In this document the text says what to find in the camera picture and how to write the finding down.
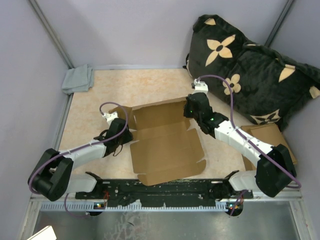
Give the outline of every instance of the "cardboard box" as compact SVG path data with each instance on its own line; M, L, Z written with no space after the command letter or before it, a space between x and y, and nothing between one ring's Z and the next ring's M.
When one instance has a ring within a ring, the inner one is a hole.
M198 175L206 168L205 153L190 119L184 117L186 98L125 107L133 134L133 171L146 186ZM125 119L121 108L119 118Z
M282 136L276 124L272 123L267 125L242 126L241 129L267 144L271 144L273 146L278 146L279 144L282 144L286 146L289 150L293 164L297 164L297 159L293 155L291 149L289 148L286 140ZM256 167L249 161L248 158L244 156L242 156L242 158L245 170L251 171L256 169Z

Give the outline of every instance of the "gray cloth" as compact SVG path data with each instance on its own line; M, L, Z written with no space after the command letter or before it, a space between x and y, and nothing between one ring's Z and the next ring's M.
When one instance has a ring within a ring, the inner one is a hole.
M94 71L87 64L77 68L70 69L66 72L62 91L65 94L76 92L87 92L94 86Z

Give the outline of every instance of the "pillow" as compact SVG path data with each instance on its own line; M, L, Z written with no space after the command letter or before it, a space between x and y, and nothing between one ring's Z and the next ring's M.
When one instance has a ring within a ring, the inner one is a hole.
M318 68L248 40L218 15L198 18L186 63L193 78L208 74L225 78L232 88L234 109L254 124L276 123L283 130L296 111L320 95ZM221 80L202 81L230 103L230 91Z

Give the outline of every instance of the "table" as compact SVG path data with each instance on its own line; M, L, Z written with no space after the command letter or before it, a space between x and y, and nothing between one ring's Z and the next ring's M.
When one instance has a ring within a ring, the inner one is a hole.
M103 130L107 129L106 120L99 113L99 106L104 102L116 102L133 107L185 97L192 93L192 78L185 69L122 69L96 70L94 87L88 92L73 95L71 107L65 124L60 151L88 143ZM213 110L230 116L230 107L217 97L208 93ZM114 108L105 105L103 111ZM234 113L237 126L251 125L239 113ZM234 170L245 171L242 155L224 142L202 133L196 122L196 128L207 161L206 168L200 175L192 178L223 178ZM129 145L124 145L118 156L109 155L91 161L75 169L72 174L92 172L103 179L136 179L133 172Z

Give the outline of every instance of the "brown cardboard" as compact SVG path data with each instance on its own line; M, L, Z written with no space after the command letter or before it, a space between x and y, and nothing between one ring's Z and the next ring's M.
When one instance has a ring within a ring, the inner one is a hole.
M196 129L184 117L186 98L176 98L135 107L125 107L129 128L133 171L147 186L191 177L203 172L206 160ZM116 107L109 112L123 111Z
M267 125L255 125L255 126L242 126L241 129L246 133L252 135L253 137L259 139L262 142L277 146L282 144L286 146L289 150L293 164L297 164L297 159L293 155L291 149L289 148L286 140L282 136L278 126L276 124L267 124ZM255 170L256 167L247 159L242 156L245 170L251 171Z

